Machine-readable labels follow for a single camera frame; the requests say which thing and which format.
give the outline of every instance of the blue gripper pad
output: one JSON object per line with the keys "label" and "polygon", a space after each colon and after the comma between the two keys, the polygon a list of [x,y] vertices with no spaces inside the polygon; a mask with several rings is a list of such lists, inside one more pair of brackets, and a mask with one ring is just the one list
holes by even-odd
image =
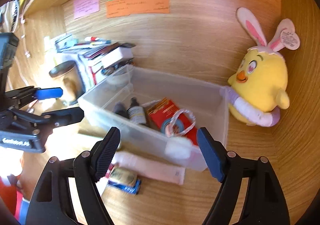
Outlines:
{"label": "blue gripper pad", "polygon": [[35,98],[41,101],[51,98],[60,98],[62,94],[63,90],[61,88],[39,89],[35,92]]}
{"label": "blue gripper pad", "polygon": [[223,171],[227,163],[226,149],[219,141],[215,141],[204,127],[198,129],[197,141],[212,177],[223,182],[226,175]]}

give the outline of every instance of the bottle label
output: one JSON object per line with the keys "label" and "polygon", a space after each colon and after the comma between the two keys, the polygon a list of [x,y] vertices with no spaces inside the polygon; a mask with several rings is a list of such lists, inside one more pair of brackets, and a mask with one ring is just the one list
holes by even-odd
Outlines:
{"label": "bottle label", "polygon": [[134,106],[128,109],[128,114],[131,122],[135,124],[147,124],[147,120],[144,115],[144,110],[141,106]]}

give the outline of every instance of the white string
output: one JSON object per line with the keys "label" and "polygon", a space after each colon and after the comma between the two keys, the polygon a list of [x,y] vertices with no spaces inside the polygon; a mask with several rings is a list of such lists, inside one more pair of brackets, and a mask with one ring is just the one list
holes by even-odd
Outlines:
{"label": "white string", "polygon": [[14,59],[15,59],[15,61],[16,61],[16,63],[17,63],[18,71],[19,71],[19,74],[20,74],[20,77],[21,77],[22,81],[24,81],[24,83],[25,83],[26,86],[29,86],[28,81],[27,81],[26,78],[22,75],[21,67],[20,67],[20,64],[19,64],[19,61],[18,61],[17,56],[15,56]]}
{"label": "white string", "polygon": [[9,76],[8,76],[8,84],[9,84],[10,90],[13,90],[12,83],[11,83],[11,81],[10,81],[10,77],[9,77]]}
{"label": "white string", "polygon": [[[180,133],[174,133],[173,127],[174,127],[179,115],[182,114],[182,113],[187,113],[189,115],[189,118],[193,122],[192,122],[192,124],[190,126],[188,126],[185,130],[181,131]],[[166,126],[165,134],[166,134],[167,137],[172,137],[172,136],[175,136],[175,135],[184,136],[191,129],[193,129],[195,125],[196,125],[196,117],[193,115],[193,113],[190,110],[180,109],[180,110],[176,111],[174,113],[174,115],[172,116],[170,123]]]}
{"label": "white string", "polygon": [[156,103],[158,103],[158,102],[160,102],[160,101],[161,101],[161,100],[151,101],[151,102],[149,102],[149,103],[142,104],[141,107],[146,108],[146,107],[148,107],[148,106],[150,106],[150,105],[152,105],[152,104],[156,104]]}
{"label": "white string", "polygon": [[23,36],[22,38],[22,43],[23,43],[23,49],[24,49],[24,55],[29,58],[30,57],[30,53],[27,50],[27,45],[26,45],[26,29],[24,27],[24,23],[25,23],[25,19],[23,18],[23,14],[21,15],[21,26],[22,26],[22,32],[23,32]]}

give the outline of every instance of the clear plastic storage box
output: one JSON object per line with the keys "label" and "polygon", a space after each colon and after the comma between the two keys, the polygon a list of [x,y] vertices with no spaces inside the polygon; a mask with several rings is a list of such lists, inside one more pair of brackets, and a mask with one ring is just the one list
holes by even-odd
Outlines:
{"label": "clear plastic storage box", "polygon": [[[197,79],[126,65],[82,95],[78,102],[91,125],[106,131],[115,126],[120,129],[122,141],[128,141],[174,164],[203,171],[207,165],[199,147],[185,146],[176,141],[172,143],[163,133],[133,124],[112,113],[112,110],[117,102],[129,108],[132,97],[137,97],[140,104],[167,97],[179,108],[192,111],[196,117],[196,127],[206,127],[215,140],[226,146],[229,114],[220,88],[219,85]],[[189,152],[188,158],[167,155],[168,146]]]}

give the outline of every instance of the small bottle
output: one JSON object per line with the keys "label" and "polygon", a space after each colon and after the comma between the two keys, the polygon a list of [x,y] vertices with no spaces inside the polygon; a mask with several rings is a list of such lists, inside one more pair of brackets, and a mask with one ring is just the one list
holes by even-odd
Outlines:
{"label": "small bottle", "polygon": [[148,126],[144,109],[140,106],[136,97],[131,98],[131,105],[128,109],[128,114],[133,123]]}
{"label": "small bottle", "polygon": [[112,112],[115,114],[118,114],[122,117],[129,118],[128,112],[127,112],[125,106],[121,102],[118,102],[115,105]]}

